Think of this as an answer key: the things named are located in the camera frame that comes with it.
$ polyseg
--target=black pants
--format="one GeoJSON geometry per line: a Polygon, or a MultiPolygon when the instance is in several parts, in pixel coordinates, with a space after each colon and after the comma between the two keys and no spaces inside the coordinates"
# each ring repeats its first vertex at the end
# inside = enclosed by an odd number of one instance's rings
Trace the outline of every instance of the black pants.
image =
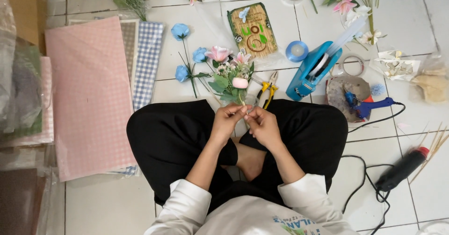
{"type": "MultiPolygon", "coordinates": [[[[348,135],[344,115],[328,105],[273,100],[268,111],[276,115],[281,137],[300,167],[326,177],[329,190],[348,135]]],[[[163,205],[170,184],[185,178],[210,136],[215,113],[206,100],[149,104],[129,119],[127,134],[140,169],[154,190],[154,201],[163,205]]],[[[268,151],[248,132],[241,144],[268,151]]],[[[229,139],[218,158],[209,192],[209,211],[233,197],[250,195],[283,204],[278,193],[282,179],[270,152],[262,173],[250,183],[233,182],[219,165],[235,165],[237,149],[229,139]]]]}

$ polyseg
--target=pink wrapping paper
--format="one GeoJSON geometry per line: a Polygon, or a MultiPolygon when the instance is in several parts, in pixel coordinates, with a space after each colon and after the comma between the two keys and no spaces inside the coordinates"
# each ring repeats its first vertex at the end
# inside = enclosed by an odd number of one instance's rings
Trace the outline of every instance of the pink wrapping paper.
{"type": "Polygon", "coordinates": [[[42,81],[42,132],[0,143],[0,147],[53,142],[52,64],[49,57],[40,58],[40,69],[42,81]]]}
{"type": "Polygon", "coordinates": [[[45,41],[60,180],[136,165],[126,135],[132,99],[119,18],[47,30],[45,41]]]}

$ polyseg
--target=blue ribbon roll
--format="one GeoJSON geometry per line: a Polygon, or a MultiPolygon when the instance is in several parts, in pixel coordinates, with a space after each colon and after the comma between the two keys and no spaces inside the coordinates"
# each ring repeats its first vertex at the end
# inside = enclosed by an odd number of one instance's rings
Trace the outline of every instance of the blue ribbon roll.
{"type": "Polygon", "coordinates": [[[298,63],[304,58],[306,58],[308,54],[308,47],[307,45],[302,41],[294,41],[290,43],[285,50],[285,55],[287,56],[287,59],[294,63],[298,63]]]}

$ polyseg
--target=wire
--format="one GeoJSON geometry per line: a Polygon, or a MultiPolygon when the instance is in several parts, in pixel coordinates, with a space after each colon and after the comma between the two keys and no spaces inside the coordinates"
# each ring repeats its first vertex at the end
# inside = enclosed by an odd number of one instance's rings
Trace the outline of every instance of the wire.
{"type": "Polygon", "coordinates": [[[385,215],[387,214],[387,212],[390,210],[390,203],[387,202],[387,198],[390,195],[390,191],[387,191],[387,193],[385,194],[385,196],[383,196],[380,191],[376,188],[375,184],[373,183],[373,181],[371,180],[371,178],[369,177],[368,173],[367,173],[367,169],[369,168],[374,168],[374,167],[380,167],[380,166],[391,166],[394,167],[394,165],[391,164],[379,164],[379,165],[372,165],[372,166],[367,166],[365,160],[360,157],[360,156],[356,156],[356,155],[343,155],[342,158],[347,158],[347,157],[352,157],[352,158],[358,158],[363,162],[363,168],[364,168],[364,177],[362,180],[362,183],[360,186],[358,186],[356,188],[356,190],[354,190],[348,197],[348,199],[346,200],[346,203],[344,204],[342,213],[344,214],[344,212],[346,211],[346,207],[348,206],[349,200],[351,200],[351,197],[356,194],[357,191],[359,191],[363,185],[365,184],[365,180],[366,178],[368,178],[368,181],[370,182],[371,186],[373,186],[373,189],[376,191],[376,200],[379,203],[386,203],[388,208],[385,210],[384,215],[382,217],[382,221],[380,222],[380,224],[374,229],[374,231],[371,233],[371,235],[373,235],[374,233],[376,233],[380,227],[382,227],[385,224],[385,215]]]}
{"type": "Polygon", "coordinates": [[[357,127],[357,128],[354,129],[354,130],[350,130],[348,133],[352,133],[353,131],[355,131],[355,130],[357,130],[357,129],[360,129],[360,128],[362,128],[362,127],[364,127],[365,125],[370,125],[370,124],[374,124],[374,123],[377,123],[377,122],[381,122],[381,121],[384,121],[384,120],[387,120],[387,119],[390,119],[390,118],[394,118],[394,117],[398,116],[399,114],[401,114],[403,111],[405,111],[405,109],[406,109],[406,105],[405,105],[405,104],[399,103],[399,102],[394,102],[394,104],[402,105],[403,108],[401,109],[401,111],[399,111],[398,113],[396,113],[396,114],[393,115],[393,116],[390,116],[390,117],[387,117],[387,118],[383,118],[383,119],[379,119],[379,120],[376,120],[376,121],[373,121],[373,122],[368,122],[368,123],[366,123],[366,124],[363,124],[363,125],[357,127]]]}

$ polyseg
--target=cardboard box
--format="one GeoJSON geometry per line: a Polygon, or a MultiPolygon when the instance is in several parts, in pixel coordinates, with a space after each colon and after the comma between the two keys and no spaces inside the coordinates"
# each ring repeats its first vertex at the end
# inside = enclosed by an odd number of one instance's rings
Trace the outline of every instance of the cardboard box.
{"type": "Polygon", "coordinates": [[[17,36],[38,45],[45,55],[44,31],[47,21],[47,0],[9,0],[16,22],[17,36]]]}

